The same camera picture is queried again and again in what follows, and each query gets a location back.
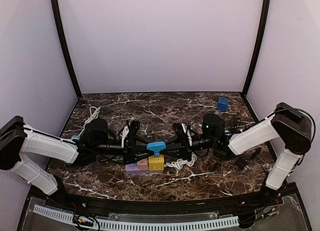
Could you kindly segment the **pink charger plug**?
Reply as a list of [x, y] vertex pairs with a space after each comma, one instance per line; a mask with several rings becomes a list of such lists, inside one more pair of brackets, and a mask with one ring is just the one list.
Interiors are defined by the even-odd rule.
[[140, 171], [149, 171], [149, 162], [147, 158], [139, 160], [136, 164]]

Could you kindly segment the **yellow cube socket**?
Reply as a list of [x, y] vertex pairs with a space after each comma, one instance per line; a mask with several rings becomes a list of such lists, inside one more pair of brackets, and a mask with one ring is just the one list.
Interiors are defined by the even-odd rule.
[[163, 155], [152, 155], [148, 157], [148, 168], [150, 172], [163, 171], [165, 166], [165, 158]]

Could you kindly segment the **blue adapter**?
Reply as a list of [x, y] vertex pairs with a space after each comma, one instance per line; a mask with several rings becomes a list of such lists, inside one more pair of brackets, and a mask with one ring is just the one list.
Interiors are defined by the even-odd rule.
[[154, 156], [159, 156], [162, 150], [165, 150], [167, 145], [164, 141], [151, 142], [146, 145], [146, 149], [153, 152]]

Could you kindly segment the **purple power strip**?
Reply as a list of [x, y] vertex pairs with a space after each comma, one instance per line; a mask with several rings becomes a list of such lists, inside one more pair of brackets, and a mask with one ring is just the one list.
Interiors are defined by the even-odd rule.
[[125, 166], [125, 171], [128, 175], [136, 175], [140, 173], [140, 169], [137, 164], [127, 164]]

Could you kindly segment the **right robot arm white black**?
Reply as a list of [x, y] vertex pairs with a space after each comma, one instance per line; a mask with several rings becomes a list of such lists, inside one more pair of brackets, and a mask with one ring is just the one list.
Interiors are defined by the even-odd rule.
[[264, 119], [244, 131], [225, 131], [225, 121], [215, 113], [207, 113], [202, 119], [202, 133], [193, 134], [183, 123], [174, 123], [175, 136], [166, 143], [161, 155], [190, 160], [201, 150], [217, 150], [220, 159], [232, 159], [251, 148], [274, 139], [284, 143], [275, 165], [266, 176], [264, 186], [278, 190], [299, 160], [311, 149], [316, 134], [316, 122], [305, 110], [281, 102]]

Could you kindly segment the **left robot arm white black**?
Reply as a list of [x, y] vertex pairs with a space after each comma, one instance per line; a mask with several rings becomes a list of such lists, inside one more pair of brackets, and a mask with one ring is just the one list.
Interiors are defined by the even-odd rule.
[[96, 162], [98, 156], [108, 162], [121, 156], [123, 165], [133, 164], [154, 154], [145, 145], [137, 145], [142, 141], [136, 136], [139, 128], [139, 121], [128, 122], [122, 129], [121, 139], [117, 139], [107, 121], [97, 118], [85, 125], [79, 137], [67, 139], [34, 129], [23, 117], [15, 116], [0, 129], [0, 168], [15, 173], [51, 196], [64, 188], [62, 182], [32, 161], [28, 153], [78, 167]]

